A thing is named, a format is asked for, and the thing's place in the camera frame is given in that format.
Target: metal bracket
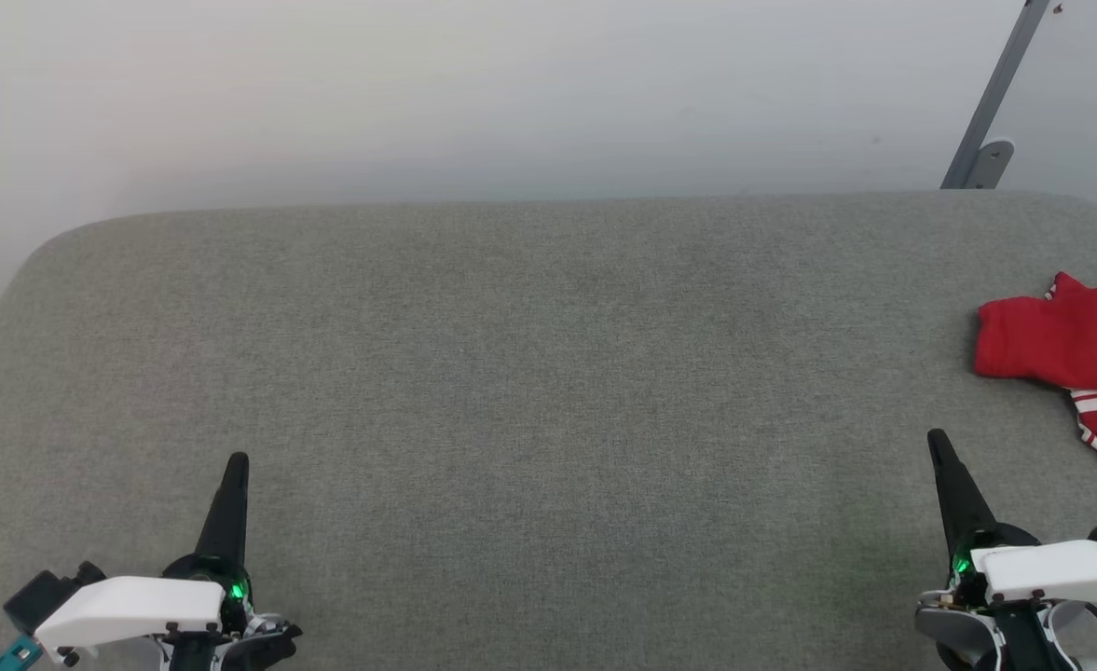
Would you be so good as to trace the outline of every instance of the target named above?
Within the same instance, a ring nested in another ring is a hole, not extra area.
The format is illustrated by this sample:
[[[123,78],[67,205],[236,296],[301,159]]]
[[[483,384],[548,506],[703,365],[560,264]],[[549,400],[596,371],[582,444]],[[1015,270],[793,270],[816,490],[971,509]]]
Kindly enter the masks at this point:
[[[1016,147],[1010,139],[988,141],[983,149],[979,149],[979,158],[975,158],[975,164],[971,167],[966,183],[963,183],[962,187],[995,189],[999,178],[1004,178],[1007,162],[1013,160],[1014,152]]]
[[[1050,8],[1051,0],[1026,0],[1025,8],[1020,10],[1013,33],[1004,44],[1004,52],[1000,53],[999,60],[995,62],[995,70],[987,81],[987,89],[983,90],[979,105],[974,115],[970,118],[970,126],[963,134],[962,140],[958,144],[958,151],[953,153],[953,161],[950,169],[946,171],[946,179],[941,180],[941,189],[965,189],[970,183],[970,172],[973,171],[980,158],[980,146],[987,138],[992,122],[995,121],[995,112],[999,111],[1000,102],[1007,88],[1013,83],[1016,76],[1016,68],[1020,66],[1020,60],[1025,57],[1025,52],[1029,49],[1032,34],[1037,33],[1041,16],[1045,15],[1045,10]],[[984,189],[991,189],[983,184]]]

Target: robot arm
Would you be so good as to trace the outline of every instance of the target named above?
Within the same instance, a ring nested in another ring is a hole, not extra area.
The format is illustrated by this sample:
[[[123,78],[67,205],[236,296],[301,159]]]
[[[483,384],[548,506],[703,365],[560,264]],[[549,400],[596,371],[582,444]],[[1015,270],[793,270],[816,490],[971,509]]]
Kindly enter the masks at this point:
[[[943,431],[928,444],[950,567],[946,589],[921,594],[917,629],[954,670],[1077,668],[1056,632],[1084,607],[1097,617],[1097,527],[1088,539],[1042,545],[995,521]]]
[[[161,578],[105,578],[80,565],[76,578],[39,573],[5,603],[22,637],[0,656],[0,671],[25,671],[46,653],[75,667],[79,650],[147,637],[161,671],[261,671],[295,655],[301,628],[253,611],[245,564],[249,458],[229,457],[195,551]]]

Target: red cloth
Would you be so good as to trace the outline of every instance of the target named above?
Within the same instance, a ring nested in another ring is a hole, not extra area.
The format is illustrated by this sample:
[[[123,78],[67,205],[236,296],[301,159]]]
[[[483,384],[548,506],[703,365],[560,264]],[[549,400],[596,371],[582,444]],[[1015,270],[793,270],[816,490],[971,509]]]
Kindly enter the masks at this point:
[[[1060,272],[1045,300],[991,302],[979,318],[976,373],[1071,389],[1082,442],[1097,450],[1097,288]]]

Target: gray upholstered bench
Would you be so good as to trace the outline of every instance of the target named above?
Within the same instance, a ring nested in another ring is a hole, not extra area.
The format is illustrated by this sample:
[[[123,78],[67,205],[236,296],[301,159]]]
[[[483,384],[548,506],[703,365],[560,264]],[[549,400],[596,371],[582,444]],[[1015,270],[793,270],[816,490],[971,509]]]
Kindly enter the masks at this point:
[[[0,606],[156,575],[246,451],[281,668],[936,668],[927,429],[1008,522],[1097,523],[1063,396],[970,373],[1063,269],[1097,208],[1000,192],[87,226],[0,303]]]

